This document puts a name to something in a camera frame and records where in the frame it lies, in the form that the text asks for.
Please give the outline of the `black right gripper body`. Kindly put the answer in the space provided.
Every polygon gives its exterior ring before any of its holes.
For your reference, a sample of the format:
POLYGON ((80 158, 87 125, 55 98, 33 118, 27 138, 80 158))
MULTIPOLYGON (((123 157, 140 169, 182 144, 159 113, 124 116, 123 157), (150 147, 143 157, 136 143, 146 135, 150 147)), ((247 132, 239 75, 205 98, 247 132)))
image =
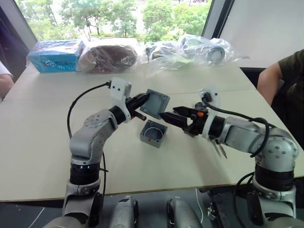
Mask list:
POLYGON ((187 108, 186 117, 192 120, 184 132, 191 137, 202 134, 203 127, 208 117, 208 109, 202 102, 195 104, 194 108, 187 108))

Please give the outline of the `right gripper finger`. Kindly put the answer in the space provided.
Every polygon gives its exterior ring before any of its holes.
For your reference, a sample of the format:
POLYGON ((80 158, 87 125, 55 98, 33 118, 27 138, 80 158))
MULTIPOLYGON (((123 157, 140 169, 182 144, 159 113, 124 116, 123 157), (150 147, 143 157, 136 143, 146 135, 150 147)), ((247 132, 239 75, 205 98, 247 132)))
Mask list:
POLYGON ((189 130, 188 118, 172 112, 164 112, 159 114, 161 119, 168 124, 177 126, 182 130, 189 130))
POLYGON ((174 107, 173 112, 180 116, 190 117, 193 114, 193 109, 185 106, 174 107))

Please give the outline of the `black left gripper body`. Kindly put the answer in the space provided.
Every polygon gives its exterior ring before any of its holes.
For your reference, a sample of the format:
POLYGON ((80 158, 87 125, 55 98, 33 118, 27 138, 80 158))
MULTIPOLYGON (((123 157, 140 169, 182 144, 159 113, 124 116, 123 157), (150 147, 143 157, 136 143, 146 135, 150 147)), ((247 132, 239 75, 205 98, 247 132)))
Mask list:
POLYGON ((134 97, 129 97, 126 99, 126 108, 128 109, 129 113, 130 113, 130 117, 134 118, 135 114, 135 110, 139 107, 139 103, 140 103, 140 95, 136 95, 134 97))

